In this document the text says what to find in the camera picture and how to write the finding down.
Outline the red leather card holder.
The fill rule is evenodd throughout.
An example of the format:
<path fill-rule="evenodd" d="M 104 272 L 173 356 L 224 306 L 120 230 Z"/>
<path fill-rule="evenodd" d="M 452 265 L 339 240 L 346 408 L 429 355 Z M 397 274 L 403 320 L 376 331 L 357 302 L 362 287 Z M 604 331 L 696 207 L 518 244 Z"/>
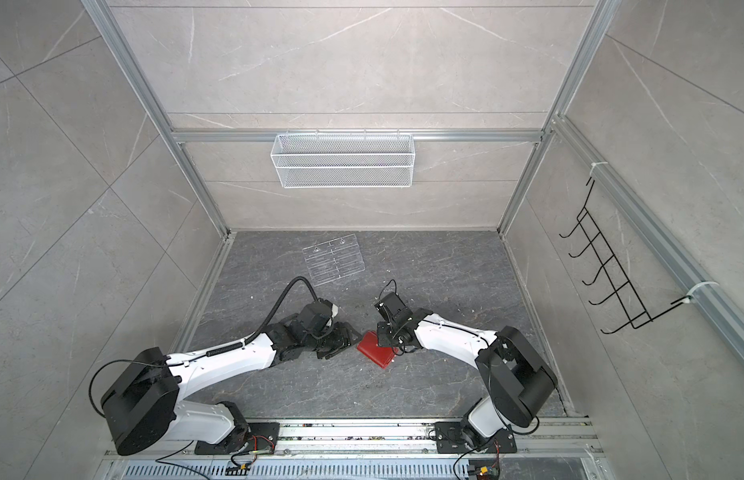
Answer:
<path fill-rule="evenodd" d="M 396 357 L 392 347 L 381 347 L 376 332 L 367 331 L 357 345 L 357 350 L 382 369 L 386 369 Z"/>

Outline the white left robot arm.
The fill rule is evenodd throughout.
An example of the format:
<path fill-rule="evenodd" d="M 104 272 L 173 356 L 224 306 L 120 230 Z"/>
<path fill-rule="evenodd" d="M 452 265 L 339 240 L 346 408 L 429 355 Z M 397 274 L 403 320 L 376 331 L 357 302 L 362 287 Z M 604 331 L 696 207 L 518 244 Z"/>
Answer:
<path fill-rule="evenodd" d="M 362 336 L 336 319 L 325 299 L 242 339 L 207 350 L 165 354 L 146 349 L 101 399 L 114 445 L 122 456 L 167 441 L 196 443 L 199 454 L 234 453 L 252 441 L 249 423 L 231 401 L 194 402 L 191 395 L 235 376 L 296 360 L 304 352 L 330 359 Z"/>

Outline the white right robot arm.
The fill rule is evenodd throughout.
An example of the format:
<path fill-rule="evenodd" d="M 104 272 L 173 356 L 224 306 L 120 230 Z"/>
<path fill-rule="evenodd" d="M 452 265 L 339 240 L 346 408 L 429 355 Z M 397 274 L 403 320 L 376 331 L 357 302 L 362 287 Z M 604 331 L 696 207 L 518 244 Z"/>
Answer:
<path fill-rule="evenodd" d="M 487 447 L 498 433 L 512 439 L 537 428 L 538 413 L 558 388 L 553 369 L 524 334 L 512 326 L 481 330 L 450 321 L 428 310 L 409 308 L 395 292 L 375 308 L 378 344 L 398 351 L 433 350 L 478 371 L 487 391 L 461 419 L 465 444 Z"/>

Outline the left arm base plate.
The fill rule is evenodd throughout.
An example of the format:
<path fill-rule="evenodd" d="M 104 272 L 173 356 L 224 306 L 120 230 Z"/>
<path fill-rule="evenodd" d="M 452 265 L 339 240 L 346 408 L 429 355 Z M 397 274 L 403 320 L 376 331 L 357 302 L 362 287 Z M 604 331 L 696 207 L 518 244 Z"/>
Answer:
<path fill-rule="evenodd" d="M 196 443 L 196 455 L 233 455 L 238 453 L 265 452 L 272 453 L 278 443 L 281 424 L 278 422 L 255 422 L 247 427 L 235 427 L 234 430 L 218 444 L 199 441 Z"/>

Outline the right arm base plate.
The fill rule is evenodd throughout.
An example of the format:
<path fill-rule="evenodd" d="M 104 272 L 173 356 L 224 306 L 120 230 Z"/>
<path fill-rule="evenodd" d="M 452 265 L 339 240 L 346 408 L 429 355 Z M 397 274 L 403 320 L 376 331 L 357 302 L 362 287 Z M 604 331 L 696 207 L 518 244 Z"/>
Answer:
<path fill-rule="evenodd" d="M 470 450 L 484 452 L 487 449 L 501 454 L 518 451 L 515 436 L 507 429 L 498 430 L 492 437 L 482 437 L 465 422 L 436 422 L 427 438 L 436 443 L 439 454 L 462 454 Z"/>

